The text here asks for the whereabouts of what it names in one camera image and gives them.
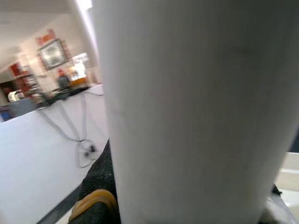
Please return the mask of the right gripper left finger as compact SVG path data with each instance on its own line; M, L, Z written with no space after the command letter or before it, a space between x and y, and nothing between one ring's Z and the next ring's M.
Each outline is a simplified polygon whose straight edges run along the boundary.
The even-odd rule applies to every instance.
M70 224L119 224L121 222L110 145L83 179L78 201L75 203Z

